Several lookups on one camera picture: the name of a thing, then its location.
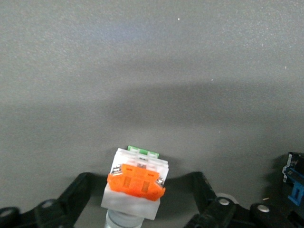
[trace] gray surface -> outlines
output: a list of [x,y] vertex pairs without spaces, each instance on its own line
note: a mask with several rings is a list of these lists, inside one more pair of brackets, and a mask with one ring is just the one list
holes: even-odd
[[[169,178],[204,171],[245,207],[272,198],[278,158],[304,145],[303,12],[300,0],[1,1],[0,207],[106,175],[129,144],[161,153]],[[175,195],[143,227],[182,227],[195,208]],[[102,227],[100,201],[77,227]]]

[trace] orange clip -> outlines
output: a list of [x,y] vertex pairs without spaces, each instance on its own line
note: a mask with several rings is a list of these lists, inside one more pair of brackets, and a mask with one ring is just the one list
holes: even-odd
[[127,164],[122,164],[121,171],[119,175],[108,175],[111,190],[152,201],[164,195],[166,188],[156,182],[160,176],[158,172]]

